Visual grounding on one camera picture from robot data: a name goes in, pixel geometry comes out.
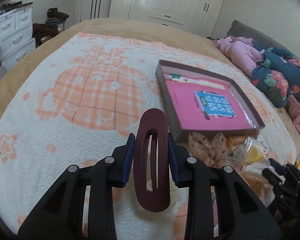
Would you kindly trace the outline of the dark clothes pile on stool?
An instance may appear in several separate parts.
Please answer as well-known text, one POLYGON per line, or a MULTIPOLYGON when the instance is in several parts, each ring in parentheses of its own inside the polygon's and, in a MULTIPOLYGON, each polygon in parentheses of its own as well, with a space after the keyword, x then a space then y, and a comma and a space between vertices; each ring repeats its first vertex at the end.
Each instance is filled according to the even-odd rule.
POLYGON ((47 20, 45 24, 47 25, 60 25, 66 22, 69 18, 69 15, 58 11, 57 8, 50 8, 47 11, 47 20))

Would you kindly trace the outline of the white door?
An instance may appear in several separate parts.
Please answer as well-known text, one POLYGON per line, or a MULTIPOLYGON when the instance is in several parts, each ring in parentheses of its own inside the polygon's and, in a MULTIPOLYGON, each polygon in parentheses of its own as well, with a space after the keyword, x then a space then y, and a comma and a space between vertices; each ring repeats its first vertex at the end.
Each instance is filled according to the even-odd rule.
POLYGON ((76 23, 95 18, 108 18, 111 0, 77 0, 76 23))

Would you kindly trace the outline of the blue floral padded jacket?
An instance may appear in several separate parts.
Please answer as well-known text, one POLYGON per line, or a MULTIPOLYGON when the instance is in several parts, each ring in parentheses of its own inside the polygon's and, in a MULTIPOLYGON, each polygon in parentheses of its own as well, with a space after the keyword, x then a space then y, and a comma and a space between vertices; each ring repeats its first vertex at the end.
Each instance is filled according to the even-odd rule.
POLYGON ((262 58, 256 62, 251 82, 276 108, 285 107, 288 97, 300 92, 300 60, 283 48, 263 49, 256 41, 253 47, 262 58))

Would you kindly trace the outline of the sheer beige red-dotted bow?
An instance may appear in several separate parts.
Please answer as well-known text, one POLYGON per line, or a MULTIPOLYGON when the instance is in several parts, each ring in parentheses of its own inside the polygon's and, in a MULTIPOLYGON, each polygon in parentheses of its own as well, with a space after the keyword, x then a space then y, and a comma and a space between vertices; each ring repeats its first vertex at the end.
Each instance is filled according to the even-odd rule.
POLYGON ((198 132, 191 132, 188 136, 192 155, 207 166, 220 168, 228 159, 229 149, 226 137, 218 133, 212 141, 198 132))

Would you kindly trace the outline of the white plastic drawer unit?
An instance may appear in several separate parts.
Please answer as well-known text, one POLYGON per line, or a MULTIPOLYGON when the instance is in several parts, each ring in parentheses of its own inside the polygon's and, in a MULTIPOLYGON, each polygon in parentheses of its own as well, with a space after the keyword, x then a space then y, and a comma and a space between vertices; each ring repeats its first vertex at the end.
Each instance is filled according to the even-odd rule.
POLYGON ((0 48, 1 65, 7 70, 36 49, 31 3, 0 15, 0 48))

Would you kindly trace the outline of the maroon oval hair claw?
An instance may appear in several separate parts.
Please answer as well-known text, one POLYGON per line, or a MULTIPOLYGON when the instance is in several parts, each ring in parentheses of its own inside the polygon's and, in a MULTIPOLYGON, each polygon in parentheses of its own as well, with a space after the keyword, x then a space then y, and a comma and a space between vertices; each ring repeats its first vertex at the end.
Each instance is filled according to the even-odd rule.
POLYGON ((165 113, 151 108, 143 113, 136 135, 133 176, 139 204, 162 212, 170 205, 168 129, 165 113))

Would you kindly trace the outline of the white wardrobe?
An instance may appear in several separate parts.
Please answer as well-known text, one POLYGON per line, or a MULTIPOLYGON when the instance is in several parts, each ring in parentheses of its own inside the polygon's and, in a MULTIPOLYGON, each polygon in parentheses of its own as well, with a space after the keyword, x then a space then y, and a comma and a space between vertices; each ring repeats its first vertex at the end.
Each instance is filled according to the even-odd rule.
POLYGON ((109 16, 210 37, 224 0, 111 0, 109 16))

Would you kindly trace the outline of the yellow accessory in plastic bag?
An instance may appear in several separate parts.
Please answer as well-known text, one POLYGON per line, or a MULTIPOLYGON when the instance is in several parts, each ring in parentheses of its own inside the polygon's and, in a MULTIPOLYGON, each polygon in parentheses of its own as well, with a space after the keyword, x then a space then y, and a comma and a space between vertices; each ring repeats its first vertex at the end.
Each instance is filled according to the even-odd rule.
POLYGON ((244 162, 248 165, 269 157, 269 148, 256 139, 247 137, 243 146, 245 150, 244 162))

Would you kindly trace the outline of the white and orange fleece blanket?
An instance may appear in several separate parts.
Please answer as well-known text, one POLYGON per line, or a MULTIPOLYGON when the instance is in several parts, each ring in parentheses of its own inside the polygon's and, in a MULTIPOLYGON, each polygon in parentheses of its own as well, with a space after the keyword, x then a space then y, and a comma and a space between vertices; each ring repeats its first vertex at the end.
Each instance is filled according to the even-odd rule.
POLYGON ((13 233, 69 165, 86 167, 111 155, 138 130, 146 110, 163 109, 155 74, 160 60, 233 79, 265 124, 258 138, 280 163, 296 161, 300 137, 288 131, 288 114, 223 54, 79 33, 43 59, 0 119, 0 217, 13 233))

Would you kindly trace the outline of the beige bedspread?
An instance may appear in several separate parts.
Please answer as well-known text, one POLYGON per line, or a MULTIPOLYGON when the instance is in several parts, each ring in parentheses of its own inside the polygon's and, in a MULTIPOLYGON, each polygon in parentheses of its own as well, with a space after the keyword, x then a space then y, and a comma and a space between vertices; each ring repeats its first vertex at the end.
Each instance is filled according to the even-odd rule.
POLYGON ((31 73, 44 59, 68 42, 77 33, 117 36, 146 42, 161 42, 169 47, 217 59, 233 69, 236 68, 207 38, 173 27, 162 27, 154 23, 118 18, 87 20, 71 26, 66 31, 39 46, 0 80, 0 119, 10 101, 31 73))

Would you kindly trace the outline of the brown shallow cardboard tray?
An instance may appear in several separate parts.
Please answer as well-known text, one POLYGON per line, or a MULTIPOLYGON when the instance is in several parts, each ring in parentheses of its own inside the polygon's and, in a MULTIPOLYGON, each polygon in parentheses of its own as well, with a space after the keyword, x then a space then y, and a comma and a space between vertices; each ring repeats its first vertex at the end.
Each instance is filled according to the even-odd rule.
POLYGON ((212 139, 218 133, 255 136, 265 127, 256 108, 231 78, 165 60, 159 60, 156 76, 176 142, 187 142, 191 132, 212 139))

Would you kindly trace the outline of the pink padded jacket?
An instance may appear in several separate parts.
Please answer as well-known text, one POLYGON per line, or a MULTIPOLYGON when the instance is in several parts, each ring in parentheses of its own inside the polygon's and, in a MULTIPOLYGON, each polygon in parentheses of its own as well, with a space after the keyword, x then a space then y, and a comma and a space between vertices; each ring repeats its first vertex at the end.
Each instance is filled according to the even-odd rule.
POLYGON ((228 36, 215 41, 218 48, 247 77, 252 77, 257 62, 263 59, 262 53, 254 48, 254 39, 228 36))

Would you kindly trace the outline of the grey quilted headboard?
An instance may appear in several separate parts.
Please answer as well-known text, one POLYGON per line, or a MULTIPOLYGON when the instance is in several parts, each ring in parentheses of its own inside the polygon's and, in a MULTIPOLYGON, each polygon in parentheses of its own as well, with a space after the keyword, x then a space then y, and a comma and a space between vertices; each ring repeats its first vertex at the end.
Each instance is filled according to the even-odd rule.
MULTIPOLYGON (((231 23, 231 27, 227 32, 227 35, 232 35, 235 37, 245 37, 245 38, 253 38, 256 42, 260 45, 262 49, 266 49, 269 47, 278 47, 282 49, 287 49, 285 46, 280 44, 279 42, 275 41, 271 37, 267 36, 266 34, 246 25, 238 20, 233 20, 231 23)), ((298 102, 300 102, 300 92, 295 95, 295 98, 298 102)))

